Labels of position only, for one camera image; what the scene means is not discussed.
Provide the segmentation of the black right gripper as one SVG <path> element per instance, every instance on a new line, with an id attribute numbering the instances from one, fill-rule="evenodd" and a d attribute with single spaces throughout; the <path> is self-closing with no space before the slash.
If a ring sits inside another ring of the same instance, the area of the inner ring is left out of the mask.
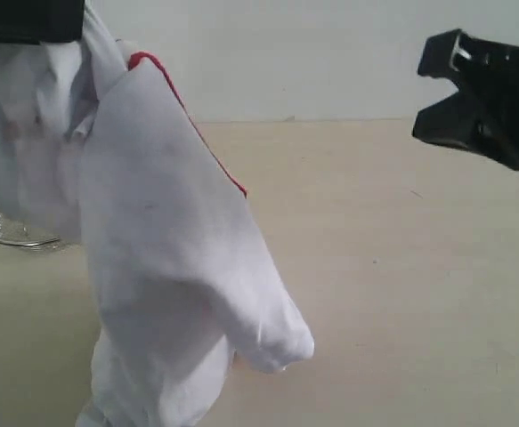
<path id="1" fill-rule="evenodd" d="M 485 156 L 519 171 L 519 46 L 454 29 L 430 36 L 420 77 L 444 78 L 466 91 L 421 109 L 411 135 L 423 143 Z"/>

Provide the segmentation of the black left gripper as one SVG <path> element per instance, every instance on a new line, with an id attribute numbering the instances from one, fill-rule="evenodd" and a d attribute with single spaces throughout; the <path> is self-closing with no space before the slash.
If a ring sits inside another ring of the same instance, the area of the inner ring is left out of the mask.
<path id="1" fill-rule="evenodd" d="M 84 14 L 83 0 L 0 0 L 0 44 L 77 41 Z"/>

